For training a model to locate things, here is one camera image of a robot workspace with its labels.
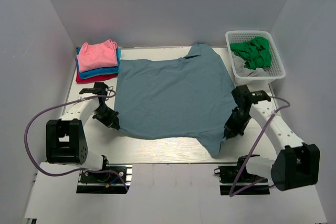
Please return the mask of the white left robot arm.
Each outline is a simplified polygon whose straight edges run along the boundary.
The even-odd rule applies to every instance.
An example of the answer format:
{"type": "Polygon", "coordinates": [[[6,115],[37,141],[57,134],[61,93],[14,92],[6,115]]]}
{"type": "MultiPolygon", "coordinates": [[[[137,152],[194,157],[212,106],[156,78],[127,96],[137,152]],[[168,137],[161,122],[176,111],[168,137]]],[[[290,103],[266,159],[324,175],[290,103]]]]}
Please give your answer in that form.
{"type": "Polygon", "coordinates": [[[101,182],[110,178],[104,156],[89,150],[84,125],[90,117],[108,128],[120,129],[118,112],[106,105],[106,95],[81,97],[70,110],[46,124],[46,156],[51,164],[75,165],[93,171],[101,182]]]}

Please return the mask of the grey-blue t-shirt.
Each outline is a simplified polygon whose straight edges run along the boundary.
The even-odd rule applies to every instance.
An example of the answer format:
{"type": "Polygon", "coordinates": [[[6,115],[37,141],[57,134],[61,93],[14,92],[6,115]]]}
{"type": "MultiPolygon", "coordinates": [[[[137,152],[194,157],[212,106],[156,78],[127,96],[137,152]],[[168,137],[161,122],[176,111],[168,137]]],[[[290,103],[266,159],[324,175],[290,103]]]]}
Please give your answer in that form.
{"type": "Polygon", "coordinates": [[[195,43],[174,60],[121,60],[114,109],[130,136],[192,137],[215,157],[236,106],[234,87],[221,57],[208,44],[195,43]]]}

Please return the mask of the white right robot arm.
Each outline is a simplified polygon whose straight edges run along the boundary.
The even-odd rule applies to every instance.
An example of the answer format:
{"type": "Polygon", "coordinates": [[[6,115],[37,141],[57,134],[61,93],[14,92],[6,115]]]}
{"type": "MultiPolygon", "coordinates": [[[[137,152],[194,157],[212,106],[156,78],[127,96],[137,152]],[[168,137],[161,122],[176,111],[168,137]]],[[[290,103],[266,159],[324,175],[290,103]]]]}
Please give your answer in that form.
{"type": "Polygon", "coordinates": [[[229,195],[235,196],[239,179],[247,182],[258,176],[260,180],[270,180],[280,191],[315,185],[318,182],[320,150],[315,144],[306,144],[286,124],[272,102],[264,100],[249,108],[236,107],[224,126],[224,136],[231,138],[243,135],[250,119],[254,119],[261,131],[244,161],[237,168],[229,195]],[[277,158],[270,160],[253,154],[261,137],[267,135],[273,145],[277,158]]]}

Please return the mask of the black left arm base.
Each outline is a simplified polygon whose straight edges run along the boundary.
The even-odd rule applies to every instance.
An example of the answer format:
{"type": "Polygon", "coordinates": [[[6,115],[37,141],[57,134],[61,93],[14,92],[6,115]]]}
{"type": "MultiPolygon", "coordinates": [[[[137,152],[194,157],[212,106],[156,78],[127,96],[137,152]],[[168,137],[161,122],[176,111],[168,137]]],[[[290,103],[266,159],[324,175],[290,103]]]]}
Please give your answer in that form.
{"type": "Polygon", "coordinates": [[[119,176],[125,182],[127,189],[129,189],[132,179],[132,168],[132,164],[107,164],[106,169],[113,170],[118,173],[118,175],[113,173],[95,174],[90,172],[81,172],[78,178],[76,193],[124,195],[127,193],[127,190],[119,176]]]}

